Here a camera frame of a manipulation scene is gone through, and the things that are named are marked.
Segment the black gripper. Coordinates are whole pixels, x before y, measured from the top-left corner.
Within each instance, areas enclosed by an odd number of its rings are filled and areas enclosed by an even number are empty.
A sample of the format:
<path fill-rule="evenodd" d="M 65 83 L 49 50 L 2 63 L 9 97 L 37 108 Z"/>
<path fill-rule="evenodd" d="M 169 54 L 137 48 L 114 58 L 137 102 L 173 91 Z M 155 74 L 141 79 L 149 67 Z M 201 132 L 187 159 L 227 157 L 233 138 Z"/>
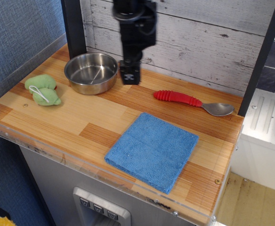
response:
<path fill-rule="evenodd" d="M 142 51 L 156 43 L 157 4 L 152 0 L 114 0 L 113 16 L 119 22 L 123 60 L 119 69 L 123 84 L 126 64 L 134 64 L 134 84 L 140 83 Z"/>

